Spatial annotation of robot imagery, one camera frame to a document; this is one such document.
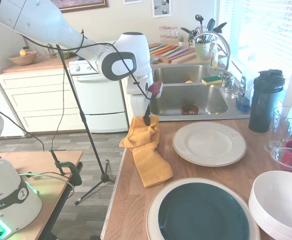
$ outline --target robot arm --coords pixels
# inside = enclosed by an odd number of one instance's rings
[[[0,23],[31,39],[54,43],[67,49],[93,45],[95,42],[73,29],[61,11],[50,0],[1,0]],[[139,86],[150,98],[148,88],[153,85],[150,53],[146,37],[138,32],[123,33],[114,44]],[[77,54],[85,58],[107,79],[118,81],[128,77],[127,93],[131,96],[134,116],[143,117],[149,105],[139,87],[134,84],[116,50],[111,46],[94,45],[81,48]]]

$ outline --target oven door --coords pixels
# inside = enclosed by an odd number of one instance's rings
[[[72,76],[85,115],[115,114],[125,111],[120,81],[100,74]]]

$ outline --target sponge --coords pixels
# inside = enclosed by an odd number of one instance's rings
[[[209,76],[203,78],[201,82],[205,85],[220,84],[222,79],[219,76]]]

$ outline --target faucet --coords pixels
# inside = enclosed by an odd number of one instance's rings
[[[222,78],[222,86],[225,89],[225,91],[233,90],[233,88],[234,88],[234,75],[228,71],[228,68],[230,66],[230,58],[231,58],[231,48],[230,48],[229,44],[227,43],[225,38],[223,38],[222,35],[218,34],[217,32],[214,32],[214,31],[204,31],[204,32],[201,32],[200,34],[196,35],[194,37],[195,43],[196,43],[196,39],[198,39],[204,35],[211,35],[211,36],[218,38],[222,42],[222,44],[225,46],[226,56],[227,56],[226,68],[223,69],[220,67],[214,67],[212,69],[219,71],[219,77]]]

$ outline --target picture frame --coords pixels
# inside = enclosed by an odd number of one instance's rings
[[[154,19],[172,16],[172,0],[151,0],[151,7]]]
[[[143,0],[122,0],[124,4],[139,4],[142,3]]]
[[[108,0],[51,0],[62,13],[69,13],[75,11],[107,8],[109,6]]]

